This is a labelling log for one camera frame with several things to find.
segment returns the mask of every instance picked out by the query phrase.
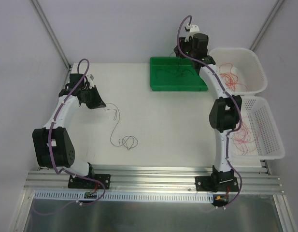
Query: white enclosure wall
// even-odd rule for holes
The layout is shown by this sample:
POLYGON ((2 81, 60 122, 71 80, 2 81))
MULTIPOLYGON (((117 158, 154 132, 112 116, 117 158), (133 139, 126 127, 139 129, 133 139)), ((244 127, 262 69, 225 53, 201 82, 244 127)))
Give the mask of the white enclosure wall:
POLYGON ((66 73, 30 1, 0 1, 0 232, 37 167, 31 135, 49 119, 66 73))
POLYGON ((249 48, 276 0, 40 0, 69 62, 148 63, 168 56, 181 20, 210 38, 209 49, 249 48))
POLYGON ((278 125, 286 156, 280 174, 298 227, 298 0, 287 0, 256 51, 268 78, 262 94, 278 125))

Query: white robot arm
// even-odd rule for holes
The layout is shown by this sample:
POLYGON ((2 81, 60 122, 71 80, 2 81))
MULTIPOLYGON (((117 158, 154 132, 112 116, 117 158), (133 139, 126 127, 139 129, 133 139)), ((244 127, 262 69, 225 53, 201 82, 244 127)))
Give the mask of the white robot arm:
POLYGON ((34 130, 33 142, 37 162, 40 166, 54 168, 50 156, 51 147, 56 167, 62 167, 70 173, 94 179, 95 174, 92 165, 76 158, 74 147, 68 135, 71 119, 82 103, 85 103, 89 109, 106 107, 92 82, 93 76, 88 75, 85 78, 83 76, 85 75, 79 73, 70 74, 69 83, 59 93, 58 105, 51 119, 41 129, 34 130), (49 146, 50 129, 51 146, 49 146))
POLYGON ((200 33, 197 25, 188 24, 185 27, 185 31, 189 32, 186 37, 179 37, 180 29, 177 46, 174 49, 176 57, 192 60, 193 68, 206 83, 208 90, 215 99, 209 114, 209 122, 214 129, 216 139, 213 172, 210 177, 199 177, 199 179, 196 177, 196 184, 200 183, 197 186, 199 190, 224 191, 229 186, 238 186, 237 183, 233 185, 237 179, 234 177, 231 155, 228 153, 228 136, 240 122, 242 99, 240 96, 232 95, 233 92, 221 81, 214 59, 208 56, 209 37, 200 33))

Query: white basket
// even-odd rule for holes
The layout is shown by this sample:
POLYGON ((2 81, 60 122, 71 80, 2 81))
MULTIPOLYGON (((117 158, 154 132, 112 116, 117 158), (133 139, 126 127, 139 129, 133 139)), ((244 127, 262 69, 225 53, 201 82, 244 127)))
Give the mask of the white basket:
POLYGON ((273 160, 285 156, 285 150, 268 102, 262 97, 242 96, 242 120, 251 132, 248 143, 238 143, 230 135, 229 152, 233 157, 273 160))
POLYGON ((263 91, 267 78, 257 55, 245 48, 215 48, 210 56, 216 62, 220 73, 233 73, 238 77, 238 84, 232 92, 236 95, 255 95, 263 91))

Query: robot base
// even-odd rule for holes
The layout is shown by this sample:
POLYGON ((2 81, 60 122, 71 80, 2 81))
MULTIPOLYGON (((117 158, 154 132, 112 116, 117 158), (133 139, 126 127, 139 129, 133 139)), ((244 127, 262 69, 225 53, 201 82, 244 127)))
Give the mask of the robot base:
MULTIPOLYGON (((92 179, 98 180, 102 182, 106 189, 109 189, 110 187, 110 175, 109 174, 94 174, 94 177, 92 179)), ((83 180, 78 177, 72 177, 70 176, 69 182, 68 182, 68 188, 69 189, 94 189, 96 186, 96 183, 90 180, 83 180)), ((98 185, 97 189, 103 189, 101 185, 98 185)))
MULTIPOLYGON (((213 191, 210 188, 210 185, 212 185, 212 177, 211 176, 196 176, 195 177, 195 183, 196 183, 196 191, 213 191)), ((238 192, 239 191, 239 185, 237 178, 233 177, 232 181, 227 181, 224 183, 220 183, 216 186, 214 186, 213 192, 227 192, 227 187, 229 187, 229 192, 238 192)))

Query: green plastic bin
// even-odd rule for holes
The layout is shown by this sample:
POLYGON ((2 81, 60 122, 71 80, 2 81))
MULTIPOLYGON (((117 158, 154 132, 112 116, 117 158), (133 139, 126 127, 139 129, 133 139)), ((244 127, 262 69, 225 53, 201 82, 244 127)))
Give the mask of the green plastic bin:
POLYGON ((150 86, 153 91, 207 91, 208 87, 189 59, 150 58, 150 86))

